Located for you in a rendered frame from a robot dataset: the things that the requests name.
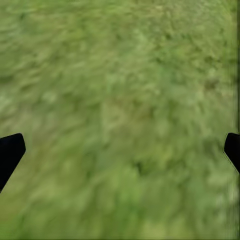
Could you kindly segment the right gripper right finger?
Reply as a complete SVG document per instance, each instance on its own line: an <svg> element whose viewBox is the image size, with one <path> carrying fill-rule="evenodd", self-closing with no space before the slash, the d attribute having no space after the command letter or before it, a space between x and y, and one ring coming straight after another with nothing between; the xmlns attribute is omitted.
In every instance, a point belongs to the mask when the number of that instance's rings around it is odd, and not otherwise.
<svg viewBox="0 0 240 240"><path fill-rule="evenodd" d="M228 133L224 145L224 151L240 173L240 135Z"/></svg>

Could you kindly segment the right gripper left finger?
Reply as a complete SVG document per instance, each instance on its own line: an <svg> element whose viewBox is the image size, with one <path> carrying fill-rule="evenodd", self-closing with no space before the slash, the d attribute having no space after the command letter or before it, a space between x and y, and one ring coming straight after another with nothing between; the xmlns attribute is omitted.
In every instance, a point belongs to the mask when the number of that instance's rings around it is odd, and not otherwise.
<svg viewBox="0 0 240 240"><path fill-rule="evenodd" d="M0 193L26 152L21 133L0 138Z"/></svg>

